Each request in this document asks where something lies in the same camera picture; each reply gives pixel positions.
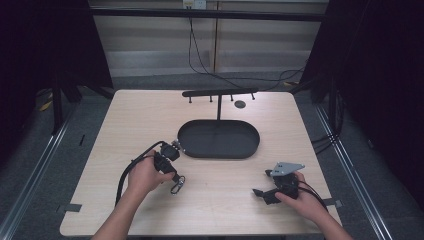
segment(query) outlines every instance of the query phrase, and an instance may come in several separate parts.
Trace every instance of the human hand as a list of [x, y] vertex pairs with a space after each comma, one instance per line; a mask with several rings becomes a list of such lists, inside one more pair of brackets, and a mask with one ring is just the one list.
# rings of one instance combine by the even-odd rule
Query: human hand
[[156, 151], [151, 150], [146, 158], [137, 163], [128, 174], [127, 191], [135, 191], [147, 194], [154, 190], [159, 184], [170, 181], [175, 173], [162, 174], [155, 169], [154, 158]]
[[[302, 183], [306, 182], [302, 173], [295, 172], [294, 174], [299, 180], [299, 187], [310, 189], [306, 184]], [[317, 222], [321, 217], [328, 215], [327, 210], [323, 208], [321, 203], [314, 196], [305, 191], [299, 190], [297, 199], [293, 199], [280, 192], [275, 193], [275, 197], [313, 222]]]

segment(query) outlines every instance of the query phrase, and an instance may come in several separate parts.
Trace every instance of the metal clip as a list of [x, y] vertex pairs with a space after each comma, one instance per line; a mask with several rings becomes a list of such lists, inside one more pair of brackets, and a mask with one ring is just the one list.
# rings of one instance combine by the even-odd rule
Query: metal clip
[[171, 194], [172, 195], [176, 195], [180, 189], [183, 187], [185, 182], [185, 177], [181, 176], [180, 179], [178, 180], [178, 183], [175, 184], [172, 188], [171, 188]]

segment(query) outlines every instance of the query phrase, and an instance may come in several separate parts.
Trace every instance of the gray floor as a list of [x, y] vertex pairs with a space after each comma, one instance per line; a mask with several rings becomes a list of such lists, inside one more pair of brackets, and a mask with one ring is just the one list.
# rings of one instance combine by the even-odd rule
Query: gray floor
[[[226, 77], [260, 77], [277, 79], [279, 73], [228, 73]], [[232, 82], [266, 89], [274, 82], [257, 80], [233, 80]], [[174, 76], [126, 77], [114, 79], [115, 89], [209, 89], [234, 87], [228, 82], [207, 75], [184, 74]], [[274, 91], [286, 91], [280, 84]], [[70, 202], [85, 162], [101, 127], [110, 100], [88, 89], [82, 89], [83, 99], [76, 106], [67, 131], [57, 148], [40, 185], [35, 191], [13, 239], [69, 239], [59, 233], [63, 213], [56, 212], [61, 204]], [[38, 99], [38, 105], [44, 101]], [[308, 91], [295, 95], [302, 119], [311, 140], [325, 135], [315, 106], [311, 104]], [[20, 190], [44, 147], [52, 130], [52, 109], [44, 112], [34, 110], [28, 121], [21, 144], [11, 156], [9, 164], [0, 172], [0, 220], [3, 222], [13, 207]], [[381, 155], [370, 149], [360, 127], [346, 114], [341, 139], [363, 180], [376, 207], [381, 212], [393, 239], [422, 239], [424, 214], [402, 184], [391, 174]], [[339, 158], [332, 148], [318, 155], [321, 168], [334, 199], [341, 200], [338, 209], [344, 227], [355, 239], [378, 239], [366, 212], [353, 190]], [[227, 239], [279, 239], [279, 237], [229, 236]], [[287, 236], [287, 239], [322, 239], [321, 235]]]

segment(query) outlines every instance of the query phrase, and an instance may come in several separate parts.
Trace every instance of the black cloth backdrop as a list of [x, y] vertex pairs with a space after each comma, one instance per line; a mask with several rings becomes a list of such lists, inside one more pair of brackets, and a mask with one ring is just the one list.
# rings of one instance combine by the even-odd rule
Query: black cloth backdrop
[[2, 1], [2, 161], [18, 143], [22, 126], [35, 106], [37, 91], [51, 88], [54, 75], [57, 74], [67, 85], [71, 82], [73, 85], [113, 87], [103, 47], [88, 9], [86, 0]]

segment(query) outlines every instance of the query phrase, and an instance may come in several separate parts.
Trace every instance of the table surface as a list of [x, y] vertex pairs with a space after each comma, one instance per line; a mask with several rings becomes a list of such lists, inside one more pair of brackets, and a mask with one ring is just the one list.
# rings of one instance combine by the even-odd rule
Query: table surface
[[[171, 143], [179, 128], [194, 119], [216, 119], [217, 97], [182, 97], [182, 91], [120, 90], [116, 92], [97, 136], [60, 232], [91, 236], [112, 212], [119, 178], [130, 163], [158, 141]], [[177, 195], [173, 182], [149, 193], [135, 214], [129, 235], [231, 236], [318, 233], [318, 228], [290, 207], [266, 205], [252, 188], [275, 188], [265, 174], [277, 162], [305, 164], [300, 170], [321, 195], [330, 192], [299, 110], [289, 93], [223, 96], [221, 119], [243, 120], [260, 134], [260, 144], [247, 159], [195, 159], [181, 154], [172, 165], [186, 183]], [[246, 103], [243, 109], [234, 102]], [[331, 215], [340, 222], [337, 210]]]

